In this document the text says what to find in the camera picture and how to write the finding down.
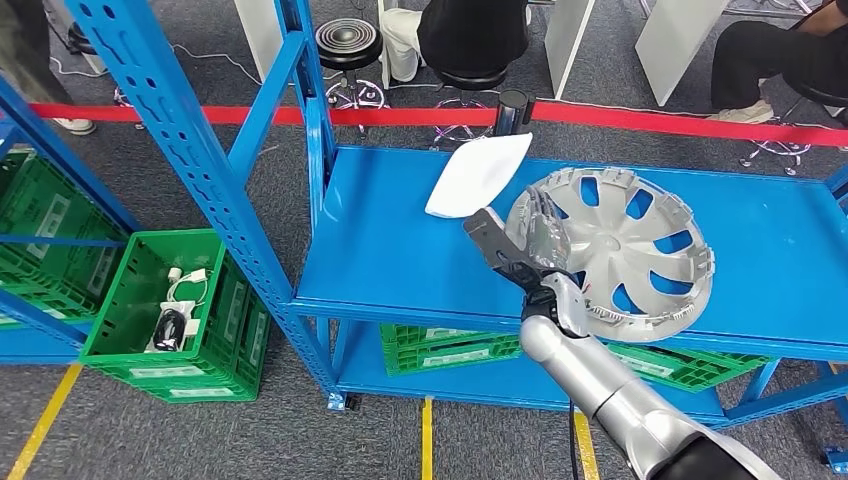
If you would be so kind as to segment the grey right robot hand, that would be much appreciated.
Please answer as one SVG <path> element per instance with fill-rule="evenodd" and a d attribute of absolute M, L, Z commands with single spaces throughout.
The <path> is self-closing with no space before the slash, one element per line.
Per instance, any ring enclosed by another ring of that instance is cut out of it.
<path fill-rule="evenodd" d="M 570 256 L 570 240 L 558 215 L 557 206 L 547 192 L 528 186 L 528 226 L 526 252 L 537 265 L 565 271 Z"/>

